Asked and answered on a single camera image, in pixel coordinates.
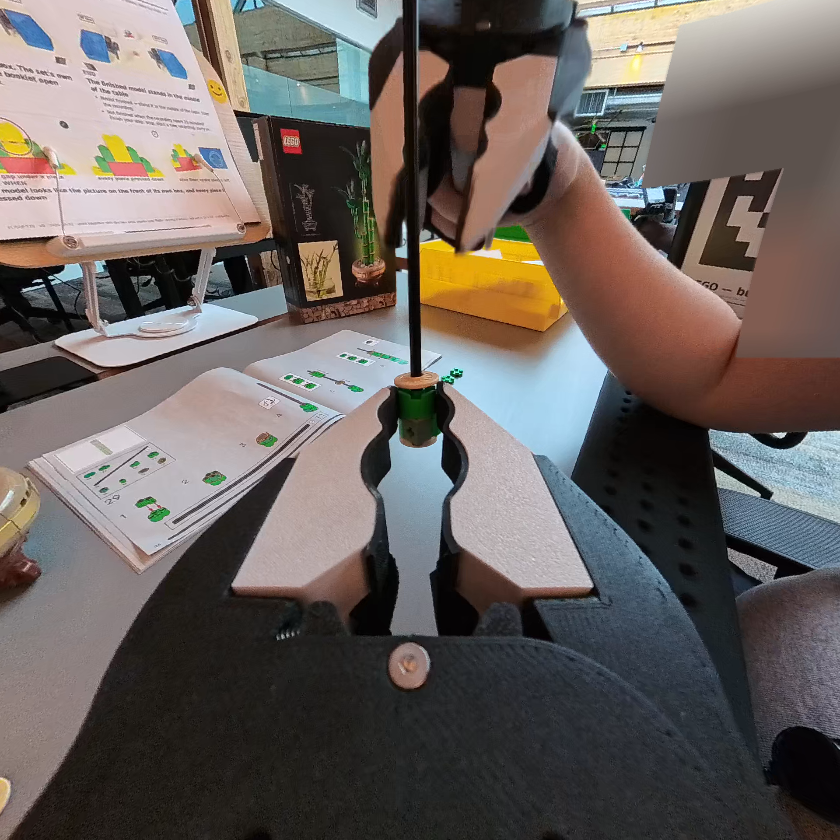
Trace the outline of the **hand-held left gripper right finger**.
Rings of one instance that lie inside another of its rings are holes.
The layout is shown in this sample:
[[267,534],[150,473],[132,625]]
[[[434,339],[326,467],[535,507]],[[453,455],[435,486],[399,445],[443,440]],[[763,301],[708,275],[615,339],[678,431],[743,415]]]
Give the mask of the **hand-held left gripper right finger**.
[[437,387],[444,499],[430,574],[440,634],[471,634],[497,603],[586,598],[594,582],[534,453],[452,385]]

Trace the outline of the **person's grey printed shirt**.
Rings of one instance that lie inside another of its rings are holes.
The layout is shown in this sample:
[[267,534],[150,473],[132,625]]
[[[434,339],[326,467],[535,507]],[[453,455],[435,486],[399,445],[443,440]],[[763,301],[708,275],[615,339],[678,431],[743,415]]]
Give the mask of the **person's grey printed shirt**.
[[838,568],[753,587],[737,608],[762,763],[787,728],[838,739]]

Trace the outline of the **green bamboo stalk segment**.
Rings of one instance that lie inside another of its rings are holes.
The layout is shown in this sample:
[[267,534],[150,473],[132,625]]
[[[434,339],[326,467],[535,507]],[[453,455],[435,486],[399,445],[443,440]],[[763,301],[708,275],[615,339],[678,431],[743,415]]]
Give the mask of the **green bamboo stalk segment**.
[[437,385],[439,376],[425,371],[417,376],[409,372],[394,379],[397,393],[398,433],[404,446],[425,448],[439,435],[437,421]]

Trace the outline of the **open instruction booklet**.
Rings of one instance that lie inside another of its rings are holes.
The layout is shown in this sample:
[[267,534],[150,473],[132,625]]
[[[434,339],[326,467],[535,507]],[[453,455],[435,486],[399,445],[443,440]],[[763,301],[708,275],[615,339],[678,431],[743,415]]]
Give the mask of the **open instruction booklet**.
[[408,373],[409,352],[342,330],[242,372],[216,368],[28,468],[140,574]]

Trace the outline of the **thin black axle rod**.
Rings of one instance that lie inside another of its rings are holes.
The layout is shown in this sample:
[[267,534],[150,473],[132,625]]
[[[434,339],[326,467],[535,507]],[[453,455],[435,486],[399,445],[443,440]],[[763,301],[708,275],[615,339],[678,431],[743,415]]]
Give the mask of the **thin black axle rod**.
[[404,117],[404,203],[408,291],[410,373],[414,379],[424,372],[420,300],[419,233],[419,138],[418,138],[418,19],[417,2],[402,2],[403,33],[403,117]]

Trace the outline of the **person's right forearm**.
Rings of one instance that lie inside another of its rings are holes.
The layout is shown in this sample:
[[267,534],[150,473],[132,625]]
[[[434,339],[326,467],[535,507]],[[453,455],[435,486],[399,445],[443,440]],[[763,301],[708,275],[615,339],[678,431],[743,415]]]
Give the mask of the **person's right forearm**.
[[738,358],[736,315],[636,231],[595,169],[525,230],[593,351],[648,405],[729,432],[838,430],[838,359]]

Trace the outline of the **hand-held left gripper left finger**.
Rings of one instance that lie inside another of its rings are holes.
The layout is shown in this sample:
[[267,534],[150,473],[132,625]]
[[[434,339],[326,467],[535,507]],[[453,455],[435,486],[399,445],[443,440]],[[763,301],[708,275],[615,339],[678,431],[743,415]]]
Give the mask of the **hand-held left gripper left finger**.
[[379,485],[392,466],[396,389],[382,388],[295,460],[233,592],[330,602],[359,634],[389,634],[398,571]]

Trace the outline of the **yellow plastic bin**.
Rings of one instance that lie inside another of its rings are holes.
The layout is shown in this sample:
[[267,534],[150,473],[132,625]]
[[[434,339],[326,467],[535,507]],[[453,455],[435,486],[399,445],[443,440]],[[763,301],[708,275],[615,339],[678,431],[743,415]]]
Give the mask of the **yellow plastic bin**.
[[421,302],[543,332],[567,312],[537,249],[495,238],[489,249],[459,254],[445,241],[420,245]]

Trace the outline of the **black bamboo toy set box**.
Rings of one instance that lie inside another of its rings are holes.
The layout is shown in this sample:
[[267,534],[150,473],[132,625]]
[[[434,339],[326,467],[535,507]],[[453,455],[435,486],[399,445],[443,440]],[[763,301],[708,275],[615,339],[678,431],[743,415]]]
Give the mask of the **black bamboo toy set box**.
[[393,308],[396,261],[375,222],[370,130],[273,116],[254,126],[293,321]]

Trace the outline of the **black framed marker sign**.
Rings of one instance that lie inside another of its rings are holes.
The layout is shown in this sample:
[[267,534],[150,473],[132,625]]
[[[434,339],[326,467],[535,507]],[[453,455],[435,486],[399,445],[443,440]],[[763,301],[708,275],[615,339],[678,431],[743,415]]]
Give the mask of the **black framed marker sign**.
[[782,169],[689,185],[668,260],[723,300],[739,319]]

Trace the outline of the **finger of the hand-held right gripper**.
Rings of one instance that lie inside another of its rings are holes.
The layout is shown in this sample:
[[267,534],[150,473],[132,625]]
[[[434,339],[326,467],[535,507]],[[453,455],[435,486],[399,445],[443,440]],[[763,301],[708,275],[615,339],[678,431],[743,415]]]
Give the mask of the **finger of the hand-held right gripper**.
[[530,187],[546,151],[557,59],[525,55],[497,64],[477,86],[454,86],[451,176],[461,195],[455,249],[480,247]]
[[[446,177],[448,113],[451,108],[453,55],[418,53],[418,197],[425,227],[448,226],[429,197]],[[369,62],[371,107],[371,206],[379,227],[405,221],[403,50],[374,49]]]

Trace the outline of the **tan round toy pot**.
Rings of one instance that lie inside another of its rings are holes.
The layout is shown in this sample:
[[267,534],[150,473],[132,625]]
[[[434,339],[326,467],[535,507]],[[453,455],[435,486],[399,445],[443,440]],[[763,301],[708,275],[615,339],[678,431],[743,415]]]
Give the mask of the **tan round toy pot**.
[[28,532],[40,507],[39,491],[26,476],[1,468],[1,590],[29,585],[41,575],[39,564],[24,552]]

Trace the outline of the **black mesh office chair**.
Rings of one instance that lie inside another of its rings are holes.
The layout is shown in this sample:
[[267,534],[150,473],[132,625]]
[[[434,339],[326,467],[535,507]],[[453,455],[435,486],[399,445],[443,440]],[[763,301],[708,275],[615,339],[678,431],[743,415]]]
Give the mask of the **black mesh office chair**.
[[710,432],[730,550],[782,578],[839,565],[839,433]]

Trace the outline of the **document stand with instruction sheet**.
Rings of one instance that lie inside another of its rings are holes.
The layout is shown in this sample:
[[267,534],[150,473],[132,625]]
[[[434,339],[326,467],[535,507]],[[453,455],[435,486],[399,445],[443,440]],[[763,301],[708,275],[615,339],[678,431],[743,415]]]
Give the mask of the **document stand with instruction sheet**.
[[[204,303],[216,252],[270,233],[259,167],[172,2],[2,2],[2,265],[81,267],[90,328],[59,338],[101,369],[250,329]],[[199,251],[185,306],[109,324],[98,263]]]

